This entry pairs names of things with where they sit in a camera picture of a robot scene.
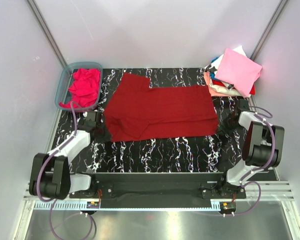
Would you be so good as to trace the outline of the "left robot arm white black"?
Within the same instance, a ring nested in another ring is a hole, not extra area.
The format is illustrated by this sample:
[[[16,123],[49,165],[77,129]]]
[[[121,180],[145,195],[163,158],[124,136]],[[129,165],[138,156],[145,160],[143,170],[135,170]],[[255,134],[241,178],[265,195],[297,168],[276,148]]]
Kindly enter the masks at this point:
[[[74,131],[68,138],[49,152],[34,156],[29,194],[43,202],[63,200],[75,192],[93,198],[98,193],[98,186],[92,174],[71,172],[70,165],[92,143],[106,143],[110,139],[102,112],[89,111],[79,121],[74,120]]]

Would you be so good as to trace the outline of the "dark red t shirt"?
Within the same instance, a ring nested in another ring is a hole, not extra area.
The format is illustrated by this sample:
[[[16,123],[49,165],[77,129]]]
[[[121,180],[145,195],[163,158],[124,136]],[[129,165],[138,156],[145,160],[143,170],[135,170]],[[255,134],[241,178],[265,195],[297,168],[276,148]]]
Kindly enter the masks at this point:
[[[130,73],[104,115],[113,142],[211,136],[219,124],[207,86],[151,88],[149,78]]]

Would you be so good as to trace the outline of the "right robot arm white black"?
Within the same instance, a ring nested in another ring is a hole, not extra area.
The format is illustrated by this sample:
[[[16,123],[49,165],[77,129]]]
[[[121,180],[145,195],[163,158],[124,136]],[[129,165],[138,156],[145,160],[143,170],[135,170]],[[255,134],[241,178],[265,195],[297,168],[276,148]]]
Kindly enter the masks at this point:
[[[247,130],[241,160],[228,169],[214,187],[222,198],[244,191],[250,177],[281,162],[285,129],[268,122],[273,114],[259,106],[250,106],[240,99],[227,118],[218,125],[217,134],[229,134],[241,126]]]

